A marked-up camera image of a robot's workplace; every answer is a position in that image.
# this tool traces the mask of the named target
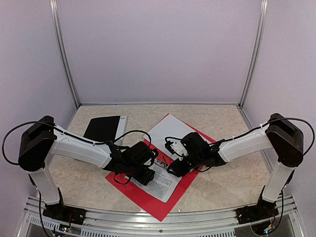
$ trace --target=marble table surface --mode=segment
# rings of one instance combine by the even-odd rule
[[[126,131],[149,131],[168,113],[214,140],[247,131],[236,106],[215,105],[81,106],[68,130],[82,136],[90,119],[124,115],[128,116]],[[140,140],[142,134],[132,133],[125,137],[123,144],[132,146]],[[103,210],[142,211],[105,179],[108,171],[62,156],[53,158],[49,170],[62,192],[65,204]],[[213,210],[255,203],[268,178],[259,153],[241,157],[199,174],[172,212]]]

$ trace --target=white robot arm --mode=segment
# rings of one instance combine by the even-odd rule
[[[205,142],[196,132],[177,139],[181,145],[171,141],[172,139],[176,138],[166,138],[165,147],[180,157],[169,165],[167,171],[178,177],[186,175],[192,169],[199,171],[198,168],[203,165],[209,170],[253,152],[264,149],[276,151],[278,161],[258,203],[237,210],[240,224],[278,215],[276,200],[292,178],[295,168],[303,161],[303,133],[280,114],[271,115],[267,123],[245,134],[213,144]]]
[[[85,210],[68,207],[63,204],[60,190],[45,167],[48,154],[71,157],[88,162],[115,174],[126,174],[143,185],[147,185],[155,172],[149,167],[158,155],[144,142],[132,147],[122,147],[113,142],[96,142],[74,135],[54,124],[53,117],[45,116],[27,129],[21,138],[19,166],[30,176],[45,202],[44,216],[53,219],[82,224]]]

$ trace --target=black cable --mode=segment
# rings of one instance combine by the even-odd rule
[[[284,212],[284,194],[283,194],[283,190],[281,190],[281,194],[282,194],[282,211],[281,211],[280,219],[279,219],[279,221],[278,221],[276,227],[275,227],[273,230],[271,230],[270,232],[266,233],[266,234],[261,235],[261,234],[255,233],[256,235],[258,235],[258,236],[267,236],[267,235],[273,233],[274,231],[276,231],[277,228],[279,227],[279,225],[280,225],[280,223],[281,223],[281,220],[282,220],[282,217],[283,217],[283,212]]]
[[[107,143],[111,143],[111,141],[107,141],[107,142],[93,142],[93,141],[89,141],[89,140],[83,139],[83,138],[81,138],[81,137],[78,137],[78,136],[76,136],[76,135],[70,134],[70,133],[68,133],[68,132],[64,132],[63,130],[61,130],[61,129],[59,129],[59,128],[57,128],[57,127],[55,127],[55,126],[53,126],[53,125],[51,125],[51,124],[49,124],[49,123],[40,122],[40,121],[29,121],[29,122],[25,122],[25,123],[22,123],[22,124],[20,124],[20,125],[15,126],[15,127],[12,128],[10,131],[8,131],[8,132],[5,134],[4,138],[3,138],[2,147],[1,147],[1,148],[2,148],[2,155],[3,155],[4,159],[5,159],[8,163],[10,163],[10,164],[12,164],[12,165],[19,165],[19,163],[12,162],[12,161],[10,161],[10,160],[6,157],[6,154],[5,154],[5,151],[4,151],[5,141],[6,141],[7,137],[8,137],[13,131],[17,130],[17,129],[20,128],[20,127],[29,125],[29,124],[43,124],[43,125],[46,125],[46,126],[51,127],[52,129],[55,129],[56,131],[61,132],[61,133],[65,134],[65,135],[67,135],[67,136],[76,138],[76,139],[78,139],[78,140],[80,140],[80,141],[83,141],[83,142],[86,142],[86,143],[89,143],[89,144],[92,144],[92,145],[104,145],[104,144],[107,144]],[[121,137],[117,138],[114,142],[116,142],[117,140],[119,140],[119,139],[122,138],[123,136],[125,136],[125,135],[127,135],[127,134],[129,134],[129,133],[132,133],[132,132],[141,132],[141,133],[146,134],[146,135],[148,136],[148,138],[149,138],[149,142],[150,142],[149,147],[150,147],[150,145],[151,145],[151,143],[152,143],[152,138],[150,137],[150,135],[149,135],[147,132],[144,132],[144,131],[141,131],[141,130],[131,130],[131,131],[129,131],[129,132],[123,134]]]
[[[120,150],[127,150],[127,149],[130,149],[129,146],[118,146],[118,148],[119,148]]]
[[[155,163],[155,159],[159,153],[158,153],[157,149],[153,149],[151,151],[155,154],[155,156],[151,157],[150,164],[142,164],[143,167],[149,168],[150,166],[152,166]]]
[[[197,168],[194,168],[194,169],[195,169],[197,172],[199,172],[199,173],[204,173],[204,172],[210,170],[210,168],[212,168],[212,167],[209,167],[209,168],[207,168],[207,169],[205,169],[205,170],[198,170]]]
[[[124,134],[123,134],[122,136],[120,136],[119,138],[115,139],[114,142],[118,141],[118,140],[121,139],[122,137],[125,137],[127,134],[132,133],[132,132],[141,132],[141,133],[146,134],[146,135],[148,136],[148,138],[149,138],[149,147],[151,146],[151,144],[152,144],[152,138],[151,138],[151,136],[150,136],[147,132],[142,131],[142,130],[130,130],[130,131],[124,133]]]
[[[303,123],[307,124],[308,127],[310,127],[310,129],[311,129],[311,131],[312,131],[312,134],[313,134],[313,138],[312,138],[312,142],[311,142],[310,146],[309,146],[309,147],[306,149],[306,151],[303,153],[303,155],[306,155],[307,152],[310,151],[310,149],[312,148],[312,146],[313,146],[313,144],[314,144],[314,142],[315,142],[315,131],[314,131],[313,126],[311,126],[311,124],[310,124],[309,122],[307,122],[306,120],[301,119],[301,118],[277,118],[277,119],[273,119],[273,120],[270,120],[270,121],[266,122],[266,123],[265,123],[264,125],[262,125],[262,126],[266,126],[266,125],[268,125],[268,124],[270,124],[270,123],[272,123],[272,122],[281,121],[281,120],[295,120],[295,121],[300,121],[300,122],[303,122]]]
[[[266,122],[264,125],[255,127],[255,128],[253,128],[253,129],[251,129],[251,130],[249,130],[249,131],[247,131],[247,132],[245,132],[245,133],[243,133],[243,134],[241,134],[241,135],[239,135],[239,136],[237,136],[237,137],[230,138],[230,139],[223,139],[223,140],[221,140],[221,141],[211,143],[210,146],[211,146],[211,145],[215,145],[215,144],[217,144],[217,143],[221,143],[221,142],[229,142],[229,141],[232,141],[232,140],[234,140],[234,139],[243,137],[243,136],[249,134],[250,132],[253,132],[254,130],[257,130],[257,129],[261,128],[261,127],[265,127],[265,126],[267,126],[267,125],[270,124],[270,123],[273,123],[273,122],[276,122],[276,121],[282,121],[282,120],[295,120],[295,121],[300,121],[300,122],[303,122],[303,123],[307,124],[307,125],[310,127],[310,129],[311,129],[311,131],[312,131],[312,134],[313,134],[313,138],[312,138],[312,142],[311,142],[310,146],[309,146],[309,147],[306,149],[306,151],[303,153],[303,155],[306,155],[307,152],[310,151],[310,149],[312,148],[312,146],[313,146],[313,144],[314,144],[314,142],[315,142],[315,131],[314,131],[314,128],[311,126],[311,124],[310,124],[309,122],[307,122],[306,120],[301,119],[301,118],[277,118],[277,119],[272,119],[272,120],[269,120],[268,122]]]
[[[128,181],[127,181],[126,183],[121,183],[120,181],[116,180],[115,177],[116,177],[116,174],[115,174],[114,177],[113,177],[114,181],[117,182],[118,184],[122,184],[122,185],[128,184],[129,181],[132,179],[132,176],[129,176]]]
[[[5,159],[8,163],[13,164],[13,165],[19,165],[19,163],[11,162],[11,161],[6,157],[6,155],[5,155],[4,144],[5,144],[5,141],[6,141],[7,137],[8,137],[13,131],[17,130],[18,128],[23,127],[23,126],[26,126],[26,125],[29,125],[29,124],[35,124],[35,123],[37,123],[37,124],[44,124],[44,125],[47,125],[47,126],[53,128],[53,129],[56,129],[57,131],[62,132],[62,130],[58,129],[57,127],[55,127],[55,126],[53,126],[53,125],[51,125],[51,124],[49,124],[49,123],[39,122],[39,121],[25,122],[25,123],[22,123],[22,124],[20,124],[20,125],[15,126],[14,128],[12,128],[10,131],[8,131],[8,132],[5,134],[5,136],[4,136],[4,138],[3,138],[3,141],[2,141],[2,155],[3,155],[4,159]]]
[[[43,219],[41,217],[41,207],[40,207],[40,205],[41,205],[41,193],[39,191],[39,219],[40,219],[40,224],[41,224],[41,226],[43,228],[43,231],[45,232],[46,236],[50,237],[50,235],[47,233],[47,231],[46,231],[46,229],[44,227]]]
[[[181,138],[177,138],[177,137],[165,137],[164,140],[167,142],[168,139],[173,139],[173,140],[178,140],[178,141],[181,141],[182,139]]]

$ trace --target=white wall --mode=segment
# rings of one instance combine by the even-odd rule
[[[246,100],[252,125],[270,114],[298,117],[316,129],[316,1],[269,1],[258,63]],[[311,131],[301,123],[305,149]],[[270,154],[274,164],[276,157]],[[304,157],[290,186],[309,237],[316,231],[316,146]]]
[[[66,126],[75,107],[66,84],[49,1],[0,3],[0,140],[14,126],[44,115]],[[17,162],[21,133],[8,138],[7,156]],[[28,175],[0,155],[0,236],[12,237],[29,195]]]
[[[58,1],[82,103],[238,103],[260,0]]]

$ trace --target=wire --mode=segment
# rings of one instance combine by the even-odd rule
[[[264,125],[255,127],[255,128],[253,128],[253,129],[251,129],[251,130],[249,130],[249,131],[247,131],[247,132],[245,132],[245,133],[243,133],[243,134],[241,134],[241,135],[239,135],[239,136],[237,136],[237,137],[230,138],[230,139],[223,139],[223,140],[220,140],[220,141],[211,143],[210,145],[215,145],[215,144],[217,144],[217,143],[232,141],[232,140],[234,140],[234,139],[243,137],[243,136],[249,134],[250,132],[253,132],[254,130],[257,130],[257,129],[261,128],[261,127],[265,127],[265,126],[267,126],[267,125],[270,124],[270,123],[273,123],[273,122],[276,122],[276,121],[282,121],[282,120],[295,120],[295,121],[300,121],[300,122],[303,122],[303,123],[307,124],[307,125],[310,127],[310,129],[311,129],[311,131],[312,131],[312,134],[313,134],[313,138],[312,138],[312,142],[311,142],[310,146],[309,146],[309,147],[306,149],[306,151],[303,153],[303,155],[306,155],[307,152],[310,151],[310,149],[312,148],[312,146],[313,146],[313,144],[314,144],[314,142],[315,142],[315,131],[314,131],[314,128],[311,126],[311,124],[310,124],[309,122],[307,122],[306,120],[301,119],[301,118],[291,118],[291,117],[289,117],[289,118],[277,118],[277,119],[272,119],[272,120],[269,120],[268,122],[266,122]]]
[[[130,131],[124,133],[124,134],[123,134],[122,136],[120,136],[119,138],[115,139],[114,142],[118,141],[118,140],[121,139],[122,137],[125,137],[127,134],[132,133],[132,132],[141,132],[141,133],[146,134],[146,135],[148,136],[148,138],[149,138],[149,147],[151,146],[151,144],[152,144],[152,138],[151,138],[151,136],[150,136],[147,132],[142,131],[142,130],[130,130]]]
[[[272,214],[272,215],[273,215],[273,221],[272,221],[271,225],[273,225],[276,221],[276,216],[274,214]]]
[[[68,229],[68,232],[63,236],[63,237],[65,237],[65,236],[67,236],[69,233],[70,233],[70,230],[71,230],[71,213],[70,213],[70,215],[69,215],[69,229]]]
[[[56,226],[55,225],[54,225],[54,230],[53,231],[50,230],[50,232],[52,233],[53,237],[56,235]]]
[[[182,139],[181,138],[177,138],[177,137],[165,137],[164,140],[167,142],[168,139],[173,139],[173,140],[178,140],[178,141],[181,141]]]
[[[276,231],[276,229],[279,227],[280,223],[281,223],[281,220],[282,220],[282,217],[283,217],[283,212],[284,212],[284,194],[283,194],[283,190],[281,191],[282,193],[282,211],[281,211],[281,215],[280,215],[280,219],[276,225],[276,227],[271,230],[268,234],[271,234],[272,232]]]
[[[41,227],[43,228],[43,231],[45,232],[46,236],[47,237],[50,237],[49,234],[47,233],[45,227],[44,227],[44,223],[43,223],[43,219],[42,219],[42,216],[41,216],[41,193],[39,191],[39,219],[40,219],[40,224],[41,224]]]
[[[199,172],[199,173],[204,173],[204,172],[210,170],[210,168],[212,168],[212,167],[209,167],[209,168],[207,168],[207,169],[205,169],[205,170],[198,170],[197,168],[194,168],[194,169],[195,169],[197,172]]]
[[[281,223],[281,220],[282,220],[282,217],[283,217],[283,212],[284,212],[284,194],[283,194],[283,190],[281,190],[281,194],[282,194],[282,211],[281,211],[280,219],[279,219],[279,221],[278,221],[276,227],[275,227],[273,230],[271,230],[270,232],[261,235],[261,234],[254,233],[252,227],[250,226],[252,232],[253,232],[255,235],[257,235],[257,236],[268,236],[269,234],[271,234],[271,233],[273,233],[274,231],[276,231],[277,228],[279,227],[279,225],[280,225],[280,223]],[[273,215],[273,217],[274,217],[274,221],[271,223],[271,225],[276,221],[276,216]]]
[[[23,126],[26,126],[26,125],[29,125],[29,124],[35,124],[35,123],[37,123],[37,124],[44,124],[44,125],[47,125],[47,126],[53,128],[53,129],[56,129],[56,130],[62,132],[62,130],[58,129],[57,127],[55,127],[55,126],[53,126],[53,125],[51,125],[51,124],[49,124],[49,123],[39,122],[39,121],[25,122],[25,123],[22,123],[22,124],[20,124],[20,125],[15,126],[14,128],[12,128],[10,131],[8,131],[8,132],[5,134],[5,136],[4,136],[4,138],[3,138],[3,141],[2,141],[2,155],[3,155],[4,159],[5,159],[8,163],[13,164],[13,165],[19,165],[19,163],[14,163],[14,162],[10,161],[10,160],[6,157],[6,155],[5,155],[4,145],[5,145],[5,141],[6,141],[7,137],[8,137],[13,131],[17,130],[18,128],[23,127]]]
[[[313,134],[313,138],[312,138],[312,142],[310,144],[310,146],[306,149],[306,151],[303,153],[303,155],[306,155],[307,152],[310,151],[310,149],[312,148],[314,142],[315,142],[315,131],[314,131],[314,128],[313,126],[311,126],[311,124],[309,122],[307,122],[306,120],[304,119],[301,119],[301,118],[277,118],[277,119],[274,119],[274,120],[270,120],[268,122],[266,122],[263,126],[266,126],[272,122],[276,122],[276,121],[282,121],[282,120],[295,120],[295,121],[300,121],[300,122],[303,122],[305,124],[308,125],[308,127],[310,127],[311,131],[312,131],[312,134]]]
[[[29,122],[25,122],[25,123],[22,123],[22,124],[20,124],[20,125],[15,126],[15,127],[12,128],[10,131],[8,131],[8,132],[5,134],[4,138],[3,138],[2,147],[1,147],[1,149],[2,149],[2,155],[3,155],[4,159],[5,159],[8,163],[10,163],[10,164],[12,164],[12,165],[19,165],[19,163],[12,162],[12,161],[10,161],[10,160],[7,158],[7,156],[6,156],[6,154],[5,154],[5,150],[4,150],[5,141],[6,141],[7,137],[8,137],[12,132],[14,132],[15,130],[17,130],[17,129],[20,128],[20,127],[23,127],[23,126],[26,126],[26,125],[29,125],[29,124],[42,124],[42,125],[46,125],[46,126],[49,126],[49,127],[51,127],[52,129],[55,129],[56,131],[59,131],[59,132],[65,134],[65,135],[67,135],[67,136],[73,137],[73,138],[75,138],[75,139],[78,139],[78,140],[80,140],[80,141],[83,141],[83,142],[86,142],[86,143],[89,143],[89,144],[93,144],[93,145],[104,145],[104,144],[111,143],[111,141],[107,141],[107,142],[93,142],[93,141],[89,141],[89,140],[83,139],[83,138],[81,138],[81,137],[78,137],[78,136],[76,136],[76,135],[73,135],[73,134],[70,134],[70,133],[68,133],[68,132],[65,132],[65,131],[63,131],[63,130],[61,130],[61,129],[59,129],[59,128],[57,128],[57,127],[55,127],[54,125],[51,125],[51,124],[49,124],[49,123],[40,122],[40,121],[29,121]],[[129,134],[129,133],[132,133],[132,132],[141,132],[141,133],[146,134],[146,135],[148,136],[148,138],[149,138],[149,142],[150,142],[150,143],[149,143],[149,147],[150,147],[150,145],[151,145],[151,143],[152,143],[152,138],[150,137],[150,135],[149,135],[147,132],[144,132],[144,131],[142,131],[142,130],[131,130],[131,131],[129,131],[129,132],[123,134],[121,137],[117,138],[114,142],[116,142],[116,141],[119,140],[120,138],[122,138],[122,137],[124,137],[125,135],[127,135],[127,134]]]
[[[114,181],[117,182],[118,184],[122,184],[122,185],[128,184],[129,181],[132,179],[132,176],[129,176],[128,181],[127,181],[126,183],[121,183],[120,181],[116,180],[115,177],[116,177],[116,174],[115,174],[114,177],[113,177]]]

